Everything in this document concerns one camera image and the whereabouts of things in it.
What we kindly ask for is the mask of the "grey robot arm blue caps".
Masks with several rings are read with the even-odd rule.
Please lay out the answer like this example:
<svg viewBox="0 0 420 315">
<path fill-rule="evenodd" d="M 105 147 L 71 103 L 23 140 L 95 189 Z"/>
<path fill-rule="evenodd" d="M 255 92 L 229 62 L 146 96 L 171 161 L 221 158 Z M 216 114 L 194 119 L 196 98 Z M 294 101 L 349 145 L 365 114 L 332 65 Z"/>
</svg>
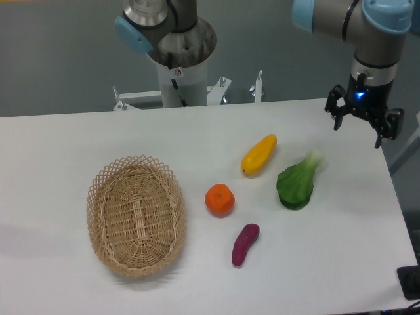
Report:
<svg viewBox="0 0 420 315">
<path fill-rule="evenodd" d="M 389 109 L 387 100 L 413 10 L 413 1 L 293 2 L 296 26 L 355 46 L 348 86 L 334 86 L 325 105 L 335 128 L 352 114 L 376 131 L 377 146 L 398 136 L 404 112 Z M 207 76 L 194 70 L 213 54 L 217 38 L 195 1 L 125 1 L 115 29 L 126 46 L 156 64 L 165 107 L 207 104 Z"/>
</svg>

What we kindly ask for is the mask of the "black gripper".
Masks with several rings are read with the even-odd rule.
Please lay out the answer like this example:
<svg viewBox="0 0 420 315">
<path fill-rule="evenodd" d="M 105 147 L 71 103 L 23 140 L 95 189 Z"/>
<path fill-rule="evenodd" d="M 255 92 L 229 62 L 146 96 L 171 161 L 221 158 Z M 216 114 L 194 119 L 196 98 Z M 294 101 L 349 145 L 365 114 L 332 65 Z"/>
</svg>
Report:
<svg viewBox="0 0 420 315">
<path fill-rule="evenodd" d="M 334 130 L 338 130 L 343 122 L 343 117 L 352 114 L 365 121 L 374 121 L 377 140 L 374 148 L 379 148 L 384 139 L 395 140 L 400 134 L 404 121 L 404 110 L 394 108 L 388 110 L 387 100 L 393 81 L 385 85 L 358 86 L 359 81 L 350 76 L 347 91 L 341 85 L 336 85 L 330 90 L 324 110 L 331 114 L 334 120 Z M 337 102 L 343 99 L 344 104 L 338 106 Z"/>
</svg>

